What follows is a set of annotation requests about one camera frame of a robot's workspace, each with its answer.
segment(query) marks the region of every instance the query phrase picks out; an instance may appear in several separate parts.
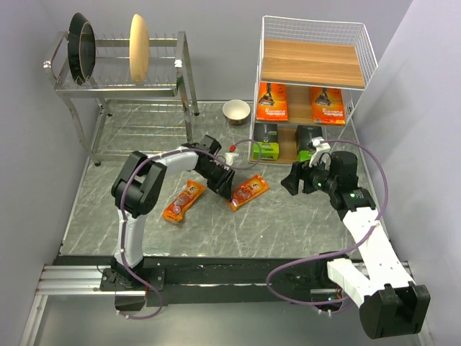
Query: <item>shelf board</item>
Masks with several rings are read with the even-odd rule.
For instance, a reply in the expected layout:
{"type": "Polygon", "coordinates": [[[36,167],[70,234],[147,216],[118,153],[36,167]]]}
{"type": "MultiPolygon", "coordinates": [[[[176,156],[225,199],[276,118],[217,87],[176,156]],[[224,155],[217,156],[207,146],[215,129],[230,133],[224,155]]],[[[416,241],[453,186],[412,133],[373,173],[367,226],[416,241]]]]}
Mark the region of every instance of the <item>shelf board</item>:
{"type": "Polygon", "coordinates": [[[296,128],[288,126],[278,128],[279,136],[279,158],[278,160],[261,160],[264,164],[292,164],[297,161],[296,154],[296,128]]]}
{"type": "Polygon", "coordinates": [[[263,81],[364,89],[353,45],[264,40],[263,81]]]}
{"type": "Polygon", "coordinates": [[[310,86],[287,85],[287,121],[257,120],[257,123],[278,125],[317,125],[317,126],[344,126],[337,124],[319,124],[312,118],[312,102],[310,100],[310,86]]]}

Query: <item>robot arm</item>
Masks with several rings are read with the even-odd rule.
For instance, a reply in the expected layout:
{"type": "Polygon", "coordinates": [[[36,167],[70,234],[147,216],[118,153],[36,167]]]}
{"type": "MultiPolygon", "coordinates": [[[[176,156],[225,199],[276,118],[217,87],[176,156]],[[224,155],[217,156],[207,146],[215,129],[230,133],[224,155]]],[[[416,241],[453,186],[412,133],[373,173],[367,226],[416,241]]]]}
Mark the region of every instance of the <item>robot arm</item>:
{"type": "MultiPolygon", "coordinates": [[[[198,148],[216,155],[221,149],[221,145],[214,138],[205,136],[202,142],[180,146],[179,149],[181,148],[198,148]]],[[[139,151],[132,152],[111,189],[120,217],[119,246],[115,252],[115,259],[119,264],[122,264],[120,248],[122,243],[122,225],[125,222],[120,211],[120,201],[130,176],[147,159],[148,157],[139,151]]],[[[144,177],[144,180],[141,182],[135,179],[128,188],[125,198],[127,220],[124,244],[125,258],[129,267],[136,267],[143,259],[142,244],[147,214],[151,212],[157,203],[164,179],[179,172],[192,170],[195,170],[207,179],[208,188],[226,200],[231,200],[232,179],[235,171],[216,162],[206,154],[191,151],[181,152],[147,163],[138,173],[138,176],[144,177]]]]}
{"type": "Polygon", "coordinates": [[[375,226],[368,240],[359,246],[368,277],[347,257],[327,262],[328,278],[338,284],[359,307],[364,331],[372,339],[421,331],[430,295],[425,285],[416,285],[397,258],[379,221],[370,193],[358,186],[357,157],[348,151],[331,154],[330,167],[320,160],[330,150],[322,138],[313,139],[316,149],[310,162],[295,162],[290,175],[282,180],[291,195],[316,190],[330,196],[355,242],[361,241],[375,226]]]}

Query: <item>green package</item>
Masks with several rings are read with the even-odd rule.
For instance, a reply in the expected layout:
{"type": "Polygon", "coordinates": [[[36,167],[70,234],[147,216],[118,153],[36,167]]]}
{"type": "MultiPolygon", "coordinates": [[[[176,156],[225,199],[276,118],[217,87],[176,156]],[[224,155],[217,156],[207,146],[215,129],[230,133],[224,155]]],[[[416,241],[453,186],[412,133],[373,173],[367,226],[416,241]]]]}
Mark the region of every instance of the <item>green package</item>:
{"type": "Polygon", "coordinates": [[[309,145],[315,137],[323,137],[321,126],[299,125],[296,128],[296,153],[299,162],[309,161],[315,148],[309,145]]]}
{"type": "MultiPolygon", "coordinates": [[[[254,124],[253,139],[261,146],[261,159],[277,160],[279,158],[277,124],[254,124]]],[[[257,160],[258,157],[259,148],[253,145],[253,160],[257,160]]]]}

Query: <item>wooden plate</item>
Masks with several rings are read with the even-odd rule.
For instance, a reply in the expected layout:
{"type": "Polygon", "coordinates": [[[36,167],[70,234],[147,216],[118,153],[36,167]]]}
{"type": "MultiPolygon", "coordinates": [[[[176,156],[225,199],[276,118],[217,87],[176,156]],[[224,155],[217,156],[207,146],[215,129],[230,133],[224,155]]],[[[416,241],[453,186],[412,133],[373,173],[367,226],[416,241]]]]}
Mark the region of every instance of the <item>wooden plate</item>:
{"type": "Polygon", "coordinates": [[[150,57],[146,21],[139,14],[135,14],[130,30],[130,73],[135,84],[141,84],[146,79],[150,57]]]}
{"type": "Polygon", "coordinates": [[[82,85],[91,77],[96,63],[93,28],[82,13],[75,13],[69,26],[67,56],[73,80],[82,85]]]}

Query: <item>dish rack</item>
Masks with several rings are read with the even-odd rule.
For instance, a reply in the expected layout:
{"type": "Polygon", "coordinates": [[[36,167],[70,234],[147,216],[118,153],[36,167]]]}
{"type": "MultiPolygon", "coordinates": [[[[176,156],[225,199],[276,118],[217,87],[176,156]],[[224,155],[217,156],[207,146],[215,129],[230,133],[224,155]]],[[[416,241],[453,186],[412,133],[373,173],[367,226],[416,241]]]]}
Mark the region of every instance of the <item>dish rack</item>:
{"type": "Polygon", "coordinates": [[[120,37],[113,35],[97,37],[96,64],[93,74],[88,81],[84,81],[81,85],[73,80],[68,59],[65,59],[62,66],[57,59],[60,47],[67,40],[67,32],[58,33],[53,47],[45,58],[43,67],[56,94],[63,100],[71,113],[81,145],[96,166],[99,166],[103,160],[124,159],[131,152],[130,150],[112,150],[110,148],[99,151],[99,144],[107,119],[112,115],[118,115],[119,112],[124,115],[134,115],[135,112],[137,114],[151,114],[165,110],[170,113],[172,110],[183,112],[184,125],[176,123],[175,125],[158,126],[156,123],[128,127],[150,131],[148,133],[137,132],[136,135],[139,136],[154,136],[155,133],[152,133],[152,130],[169,128],[175,132],[171,136],[184,136],[178,133],[178,130],[182,133],[185,130],[187,142],[192,143],[190,107],[192,106],[194,115],[199,115],[199,110],[185,32],[178,32],[177,37],[174,35],[173,37],[155,35],[149,40],[151,54],[149,69],[147,77],[141,85],[136,85],[131,80],[130,40],[128,38],[124,38],[123,35],[120,37]],[[190,100],[187,95],[187,88],[189,89],[190,100]],[[179,99],[153,100],[154,98],[173,98],[177,95],[179,95],[179,99]],[[101,111],[92,143],[86,139],[79,114],[72,102],[73,98],[92,98],[99,102],[101,111]]]}

